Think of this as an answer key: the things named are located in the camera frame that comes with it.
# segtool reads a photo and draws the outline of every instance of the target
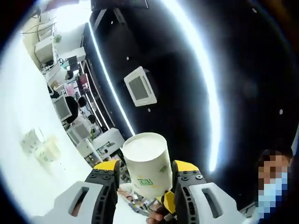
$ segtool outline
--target face mask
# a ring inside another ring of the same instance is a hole
[[[259,219],[267,218],[279,206],[282,195],[287,190],[288,173],[281,173],[281,178],[271,179],[264,184],[264,189],[258,191],[258,207],[256,211]]]

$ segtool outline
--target green logo on cup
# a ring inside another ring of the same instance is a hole
[[[163,167],[160,169],[160,173],[164,173],[166,169],[167,169],[167,166],[163,166]]]
[[[138,179],[138,181],[142,186],[153,185],[153,182],[150,179]]]

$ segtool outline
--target office desk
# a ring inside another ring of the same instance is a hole
[[[51,102],[46,82],[17,36],[0,67],[0,168],[11,196],[29,217],[44,215],[54,199],[76,181],[84,181],[91,167],[72,144]],[[45,138],[55,135],[61,156],[43,167],[19,144],[30,129]]]

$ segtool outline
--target cable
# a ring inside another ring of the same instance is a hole
[[[40,30],[37,30],[37,31],[34,31],[34,32],[25,32],[25,33],[21,33],[21,34],[34,34],[34,33],[37,33],[37,32],[39,32],[39,31],[43,31],[43,30],[45,30],[45,29],[47,29],[47,28],[53,26],[53,25],[56,24],[56,23],[57,23],[57,22],[54,22],[53,24],[47,26],[47,27],[44,28],[44,29],[40,29]]]
[[[39,25],[43,25],[43,24],[46,24],[46,23],[48,23],[48,22],[50,22],[50,21],[52,21],[53,19],[55,19],[56,18],[56,16],[55,17],[53,17],[52,19],[49,19],[48,21],[46,21],[46,22],[42,22],[42,23],[39,23],[39,24],[37,24],[37,25],[35,25],[35,26],[33,26],[33,27],[31,27],[29,30],[27,30],[26,32],[24,32],[24,33],[27,33],[28,31],[30,31],[32,28],[34,28],[34,27],[38,27]]]

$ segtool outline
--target curved light strip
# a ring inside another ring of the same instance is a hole
[[[92,98],[93,98],[93,100],[94,100],[94,102],[95,102],[95,106],[97,107],[97,109],[98,109],[98,111],[99,111],[99,113],[100,113],[100,115],[101,115],[101,117],[102,117],[102,119],[103,119],[103,121],[104,121],[106,127],[108,128],[108,130],[110,130],[110,127],[108,126],[108,124],[107,124],[107,122],[106,122],[106,120],[105,120],[105,118],[104,118],[104,116],[103,116],[103,114],[102,114],[102,111],[99,109],[99,106],[98,106],[98,104],[97,104],[97,101],[95,101],[95,98],[94,98],[94,96],[93,96],[93,92],[92,92],[92,89],[90,88],[90,84],[89,84],[88,75],[86,75],[86,79],[87,79],[87,83],[88,83],[88,88],[89,88],[89,90],[90,90],[90,94],[91,94],[91,96],[92,96]]]
[[[109,87],[110,87],[110,89],[111,89],[111,92],[112,92],[112,94],[113,94],[113,96],[114,96],[114,98],[115,98],[115,101],[116,101],[116,103],[117,103],[117,105],[118,105],[118,107],[119,107],[119,109],[120,109],[120,111],[121,111],[121,114],[122,114],[123,118],[125,119],[125,121],[126,121],[126,123],[127,123],[127,126],[128,126],[128,128],[129,128],[131,134],[132,134],[132,135],[135,135],[135,132],[134,132],[134,130],[133,130],[133,128],[132,128],[132,126],[131,126],[131,124],[130,124],[130,122],[129,122],[127,116],[126,116],[126,114],[125,114],[125,111],[123,110],[123,108],[122,108],[122,106],[121,106],[121,103],[120,103],[120,101],[119,101],[119,99],[118,99],[118,97],[117,97],[117,95],[116,95],[116,92],[115,92],[115,90],[114,90],[114,87],[112,86],[110,77],[109,77],[109,75],[108,75],[108,73],[107,73],[107,70],[106,70],[104,61],[103,61],[102,56],[101,56],[101,54],[100,54],[99,47],[98,47],[97,42],[96,42],[96,40],[95,40],[94,33],[93,33],[93,29],[92,29],[92,26],[91,26],[91,24],[90,24],[90,21],[88,21],[88,26],[89,26],[89,29],[90,29],[90,34],[91,34],[91,36],[92,36],[92,40],[93,40],[93,44],[94,44],[94,48],[95,48],[95,50],[96,50],[96,52],[97,52],[99,61],[100,61],[101,65],[102,65],[102,68],[103,68],[105,77],[106,77],[106,79],[107,79],[107,82],[108,82],[108,84],[109,84]]]
[[[88,95],[85,94],[85,96],[86,96],[86,98],[87,98],[87,101],[89,102],[90,108],[92,109],[94,116],[95,116],[96,119],[98,120],[98,123],[100,124],[101,127],[103,127],[102,123],[100,122],[100,119],[98,118],[97,114],[95,113],[95,111],[94,111],[94,109],[93,109],[93,105],[92,105],[92,103],[90,102],[90,99],[89,99]]]
[[[218,105],[217,93],[214,83],[214,76],[212,68],[206,54],[205,47],[196,32],[195,27],[191,24],[183,11],[182,7],[175,0],[161,0],[166,7],[172,12],[176,18],[179,26],[183,30],[191,48],[194,50],[199,66],[201,68],[203,78],[206,83],[206,89],[209,97],[209,112],[210,122],[212,127],[211,137],[211,154],[209,169],[213,172],[216,168],[218,148],[221,136],[221,122],[220,122],[220,109]]]

